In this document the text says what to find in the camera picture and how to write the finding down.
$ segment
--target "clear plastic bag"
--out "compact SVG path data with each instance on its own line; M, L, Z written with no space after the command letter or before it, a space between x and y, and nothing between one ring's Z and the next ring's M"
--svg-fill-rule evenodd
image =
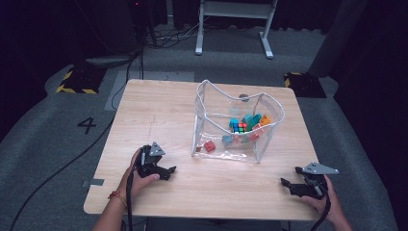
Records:
M264 92L232 97L205 80L195 97L192 156L261 163L284 117L282 105Z

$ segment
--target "number 4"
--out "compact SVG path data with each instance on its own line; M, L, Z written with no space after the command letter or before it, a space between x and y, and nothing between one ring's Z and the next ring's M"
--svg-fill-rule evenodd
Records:
M87 131L85 132L85 134L88 134L90 127L96 127L96 124L92 124L93 123L93 118L89 117L87 119L85 119L84 121L78 123L78 127L87 127Z

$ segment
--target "toy block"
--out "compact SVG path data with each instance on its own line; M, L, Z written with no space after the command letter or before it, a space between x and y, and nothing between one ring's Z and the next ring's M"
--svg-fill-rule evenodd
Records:
M216 145L214 144L213 141L206 141L204 143L204 147L208 152L212 152L212 151L216 150Z
M256 120L251 120L251 121L249 121L249 123L247 124L247 126L246 126L246 130L249 132L249 131L252 131L253 130L253 127L255 126L255 125L257 125L258 123L256 122Z
M248 114L241 119L241 122L248 124L252 120L252 115Z
M240 121L237 119L237 118L231 118L231 120L230 120L230 127L233 127L233 124L235 124L235 123L239 123Z
M272 123L272 120L267 116L267 115L264 115L264 116L262 116L262 118L259 120L259 122L261 123L261 125L267 125L267 124L270 124L270 123Z
M255 133L252 133L251 136L249 136L250 141L256 141L258 138L259 138L259 136L256 135Z
M234 141L234 138L231 136L222 136L222 143L224 143L224 146L231 144Z
M254 117L252 117L252 121L257 124L259 123L259 120L261 120L262 116L261 114L256 114Z
M247 143L249 141L249 136L242 136L242 143Z
M254 131L254 134L257 135L258 137L261 136L263 133L265 133L265 129L262 128L261 123L258 123L258 124L256 124L255 126L252 127L252 130L256 130L256 129L258 129L258 130Z
M234 142L240 142L240 136L234 136Z
M233 133L244 133L246 132L246 123L233 123L231 131Z

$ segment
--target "person's right hand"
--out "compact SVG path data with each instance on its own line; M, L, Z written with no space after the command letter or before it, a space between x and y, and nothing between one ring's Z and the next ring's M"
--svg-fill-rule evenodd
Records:
M330 179L324 175L327 182L327 193L330 197L331 207L326 219L333 225L335 230L352 230L347 218L344 215L342 205L340 203L339 197L337 196L333 184ZM310 206L314 207L318 213L321 215L324 212L324 207L326 205L326 196L321 200L314 199L313 197L303 195L300 199Z

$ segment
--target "red toy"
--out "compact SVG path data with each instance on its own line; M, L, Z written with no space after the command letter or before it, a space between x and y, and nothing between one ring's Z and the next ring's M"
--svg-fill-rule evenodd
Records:
M216 150L216 145L214 144L213 141L206 141L204 143L204 147L208 152L212 152L212 151Z

